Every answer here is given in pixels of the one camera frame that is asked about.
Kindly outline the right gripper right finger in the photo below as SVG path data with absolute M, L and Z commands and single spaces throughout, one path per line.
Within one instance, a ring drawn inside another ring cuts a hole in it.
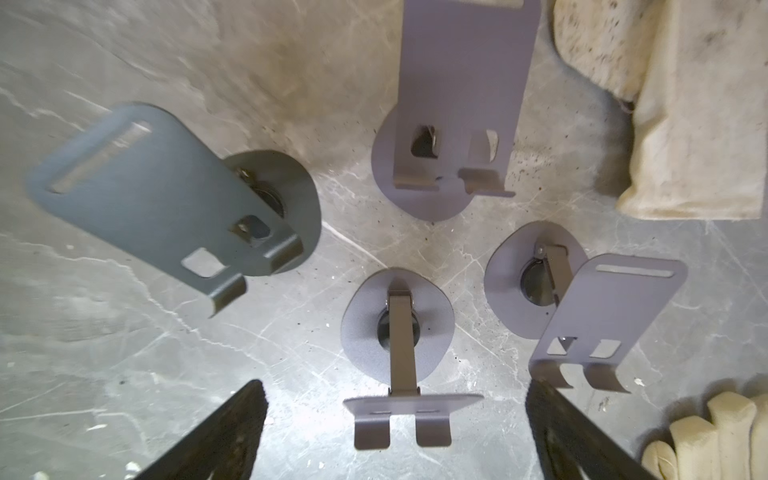
M 525 407 L 544 478 L 652 477 L 549 383 L 531 381 Z

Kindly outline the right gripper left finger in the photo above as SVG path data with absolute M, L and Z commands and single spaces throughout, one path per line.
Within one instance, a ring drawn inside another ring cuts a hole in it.
M 262 382 L 249 381 L 137 477 L 249 479 L 267 411 Z

